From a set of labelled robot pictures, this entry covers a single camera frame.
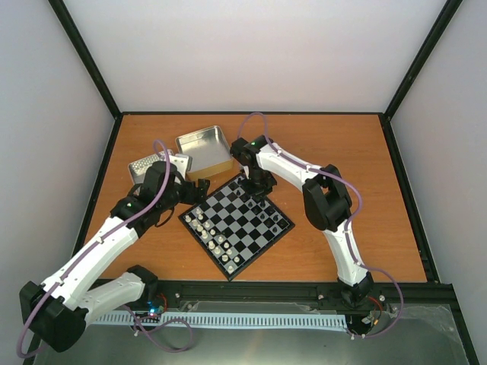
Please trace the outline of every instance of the wooden table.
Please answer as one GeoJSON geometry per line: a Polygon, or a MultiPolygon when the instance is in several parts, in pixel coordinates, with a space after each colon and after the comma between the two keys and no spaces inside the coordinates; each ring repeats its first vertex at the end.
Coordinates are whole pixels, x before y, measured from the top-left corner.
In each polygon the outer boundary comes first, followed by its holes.
{"type": "MultiPolygon", "coordinates": [[[[153,154],[155,138],[177,152],[175,138],[210,125],[219,125],[230,144],[242,115],[129,115],[125,116],[91,220],[88,238],[107,218],[110,209],[132,186],[127,166],[153,154]]],[[[247,123],[247,140],[262,134],[259,117],[247,123]]],[[[322,166],[334,164],[358,187],[364,209],[354,220],[361,256],[369,266],[388,270],[398,281],[425,281],[396,175],[375,115],[270,115],[269,134],[290,153],[322,166]]],[[[237,174],[211,178],[210,192],[237,174]]],[[[269,196],[296,227],[245,269],[239,281],[335,281],[336,264],[323,234],[304,215],[301,193],[279,177],[269,196]]],[[[356,197],[352,196],[356,208],[356,197]]],[[[175,217],[188,208],[178,205],[175,217]]],[[[140,264],[160,279],[226,280],[186,228],[173,218],[160,229],[150,229],[103,273],[115,278],[140,264]]],[[[386,281],[374,274],[374,280],[386,281]]]]}

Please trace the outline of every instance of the white enclosure panel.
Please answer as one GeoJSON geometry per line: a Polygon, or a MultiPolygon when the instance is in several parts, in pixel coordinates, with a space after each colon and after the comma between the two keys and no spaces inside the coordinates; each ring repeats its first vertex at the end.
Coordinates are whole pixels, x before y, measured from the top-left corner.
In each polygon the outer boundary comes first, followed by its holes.
{"type": "Polygon", "coordinates": [[[393,119],[441,280],[487,363],[487,2],[463,2],[393,119]]]}
{"type": "Polygon", "coordinates": [[[67,0],[121,110],[383,112],[444,0],[67,0]]]}
{"type": "Polygon", "coordinates": [[[47,1],[0,2],[0,85],[0,363],[10,365],[22,363],[19,290],[70,257],[113,118],[47,1]]]}

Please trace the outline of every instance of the purple cable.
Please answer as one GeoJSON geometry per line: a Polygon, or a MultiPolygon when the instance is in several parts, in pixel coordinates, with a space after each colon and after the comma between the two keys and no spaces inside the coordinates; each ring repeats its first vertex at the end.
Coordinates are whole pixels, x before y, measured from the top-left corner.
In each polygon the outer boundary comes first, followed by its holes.
{"type": "Polygon", "coordinates": [[[154,141],[154,144],[152,145],[152,147],[154,148],[154,151],[156,154],[159,155],[159,157],[162,159],[162,154],[158,151],[157,149],[157,144],[159,144],[163,150],[164,150],[164,157],[166,159],[166,173],[164,175],[164,181],[162,182],[162,186],[161,186],[161,189],[159,190],[159,192],[157,193],[157,195],[155,196],[155,198],[152,200],[152,202],[147,206],[145,207],[144,209],[142,209],[139,213],[131,216],[130,218],[126,219],[125,221],[123,221],[122,223],[120,223],[119,225],[115,226],[114,228],[112,228],[111,230],[109,230],[108,232],[106,232],[105,234],[103,234],[101,236],[101,239],[102,241],[105,240],[110,234],[116,232],[117,230],[119,230],[120,228],[126,226],[127,224],[129,224],[130,222],[134,221],[135,219],[139,218],[141,215],[147,213],[148,211],[150,211],[152,209],[152,207],[154,207],[154,205],[158,202],[158,200],[161,198],[162,196],[162,193],[164,192],[164,190],[166,189],[166,185],[167,185],[167,181],[169,181],[169,173],[170,173],[170,162],[169,162],[169,153],[167,152],[167,148],[166,148],[166,145],[163,143],[163,141],[161,141],[160,139],[156,139],[154,141]]]}
{"type": "Polygon", "coordinates": [[[44,344],[43,346],[41,346],[40,348],[37,348],[36,350],[34,350],[32,352],[24,354],[24,352],[22,352],[22,344],[24,343],[24,338],[25,338],[25,335],[27,334],[27,330],[29,329],[29,326],[32,324],[34,317],[39,312],[40,307],[44,305],[47,298],[54,292],[54,290],[56,290],[56,288],[58,286],[59,286],[59,283],[55,283],[53,285],[53,287],[51,287],[47,291],[47,293],[39,300],[39,303],[34,307],[32,313],[27,318],[27,321],[25,321],[24,327],[22,328],[21,335],[18,336],[17,348],[16,348],[17,356],[19,356],[21,359],[27,359],[29,357],[40,354],[42,351],[46,350],[47,344],[44,344]]]}
{"type": "MultiPolygon", "coordinates": [[[[132,217],[126,219],[122,223],[118,224],[117,226],[115,226],[114,228],[112,228],[111,230],[109,230],[108,232],[104,233],[100,237],[101,238],[101,241],[104,241],[110,234],[115,233],[120,228],[126,226],[128,223],[132,222],[133,220],[137,219],[138,217],[140,217],[141,215],[143,215],[147,211],[149,211],[152,207],[154,207],[154,205],[158,202],[158,200],[161,198],[162,194],[164,193],[164,190],[166,189],[167,181],[169,180],[169,172],[170,172],[169,153],[167,152],[166,145],[163,143],[163,141],[161,141],[159,139],[156,139],[154,141],[154,144],[152,145],[152,147],[154,148],[155,153],[158,154],[161,159],[162,159],[162,154],[157,149],[157,145],[158,144],[163,148],[163,150],[164,150],[164,157],[165,157],[165,160],[166,160],[166,173],[164,175],[164,181],[162,182],[161,189],[159,189],[159,192],[157,193],[157,195],[155,196],[155,198],[152,200],[152,202],[147,207],[145,207],[144,209],[142,209],[139,213],[137,213],[137,214],[133,215],[132,217]]],[[[80,256],[77,257],[77,259],[74,260],[73,263],[60,276],[61,280],[66,279],[69,276],[69,274],[71,274],[71,272],[75,269],[75,267],[88,255],[88,253],[90,253],[99,244],[100,244],[100,241],[97,240],[97,241],[93,242],[88,248],[86,248],[86,250],[83,251],[83,253],[80,254],[80,256]]],[[[46,345],[44,345],[44,346],[42,346],[40,348],[37,348],[35,351],[32,351],[32,352],[30,352],[28,354],[24,354],[22,352],[22,344],[24,343],[24,339],[25,339],[25,335],[27,334],[27,330],[29,329],[29,326],[32,323],[34,317],[39,312],[40,307],[46,302],[47,298],[50,297],[50,295],[54,292],[54,290],[58,286],[59,286],[59,283],[55,283],[44,294],[44,296],[41,298],[41,300],[39,301],[39,303],[37,303],[37,305],[34,307],[34,309],[32,310],[32,312],[30,313],[29,317],[27,318],[27,321],[25,321],[24,327],[22,328],[22,331],[21,331],[21,335],[19,336],[18,341],[17,341],[17,355],[20,358],[27,359],[29,357],[32,357],[32,356],[35,356],[35,355],[39,354],[40,352],[42,352],[42,351],[44,351],[46,349],[46,345]]]]}
{"type": "Polygon", "coordinates": [[[130,308],[128,308],[127,306],[122,306],[122,308],[125,309],[127,312],[130,313],[130,316],[132,316],[132,318],[134,319],[135,323],[140,328],[140,330],[145,335],[145,337],[147,337],[149,339],[149,341],[151,341],[153,344],[155,344],[161,350],[166,351],[166,352],[171,352],[173,354],[176,354],[178,352],[183,352],[183,351],[188,350],[193,345],[193,329],[191,328],[191,326],[189,325],[189,323],[187,321],[185,321],[184,319],[182,319],[182,318],[170,319],[169,321],[164,322],[162,325],[158,325],[156,328],[153,328],[150,331],[148,331],[147,329],[144,328],[144,325],[140,321],[139,317],[137,317],[137,315],[130,308]],[[181,347],[181,348],[167,348],[167,347],[163,346],[162,344],[157,343],[152,338],[151,333],[154,333],[156,331],[160,331],[161,329],[163,329],[167,325],[169,325],[171,323],[175,323],[175,322],[183,323],[188,328],[188,331],[189,331],[189,340],[188,340],[188,343],[185,344],[183,347],[181,347]]]}
{"type": "MultiPolygon", "coordinates": [[[[267,116],[265,116],[264,114],[262,114],[261,112],[253,112],[251,114],[249,114],[242,122],[242,124],[240,125],[240,128],[238,129],[238,133],[237,133],[237,138],[240,137],[241,133],[242,133],[242,130],[244,129],[244,125],[245,123],[247,123],[249,121],[250,118],[252,118],[253,116],[261,116],[263,121],[264,121],[264,137],[266,138],[266,142],[267,144],[275,151],[275,152],[279,152],[277,147],[274,146],[272,144],[272,142],[270,141],[269,139],[269,129],[268,129],[268,122],[267,122],[267,116]]],[[[284,153],[280,153],[280,156],[282,158],[284,158],[285,160],[287,160],[288,162],[302,168],[302,169],[307,169],[307,165],[304,164],[304,163],[301,163],[299,161],[296,161],[295,159],[293,159],[292,157],[289,157],[287,156],[286,154],[284,153]]],[[[399,294],[399,300],[400,300],[400,306],[399,306],[399,311],[397,312],[397,316],[396,318],[393,320],[393,322],[387,326],[385,329],[383,329],[382,331],[378,332],[378,333],[375,333],[373,335],[367,335],[365,336],[366,338],[375,338],[375,337],[378,337],[384,333],[386,333],[387,331],[389,331],[392,327],[395,326],[395,324],[397,323],[397,321],[399,320],[399,318],[401,317],[401,312],[403,311],[403,307],[404,307],[404,297],[403,297],[403,292],[401,291],[401,288],[399,287],[399,284],[397,283],[397,281],[393,278],[393,276],[391,274],[389,274],[387,271],[383,270],[382,268],[372,268],[372,267],[369,267],[369,266],[366,266],[366,264],[364,264],[363,262],[359,262],[357,260],[357,256],[355,256],[355,253],[353,252],[353,249],[352,249],[352,241],[350,240],[350,236],[349,236],[349,226],[350,226],[350,223],[354,220],[354,218],[357,216],[357,214],[362,210],[362,206],[363,206],[363,200],[362,200],[362,197],[360,195],[360,192],[358,192],[357,188],[355,188],[350,182],[342,179],[341,177],[337,176],[337,175],[333,175],[332,173],[327,173],[325,171],[322,171],[322,170],[318,170],[318,169],[314,169],[314,168],[310,168],[309,169],[311,172],[313,173],[319,173],[320,175],[323,175],[323,176],[326,176],[326,177],[329,177],[331,179],[334,179],[342,184],[344,184],[345,186],[349,187],[354,193],[355,195],[357,195],[357,199],[358,199],[358,207],[357,209],[350,215],[349,219],[347,219],[347,221],[345,222],[345,225],[344,225],[344,228],[345,228],[345,239],[347,241],[347,247],[349,249],[349,252],[350,252],[350,256],[352,257],[352,260],[354,261],[354,263],[358,266],[360,266],[361,268],[364,268],[368,271],[378,271],[378,272],[381,272],[382,274],[386,275],[391,281],[392,283],[394,284],[394,287],[396,287],[397,289],[397,293],[399,294]]]]}

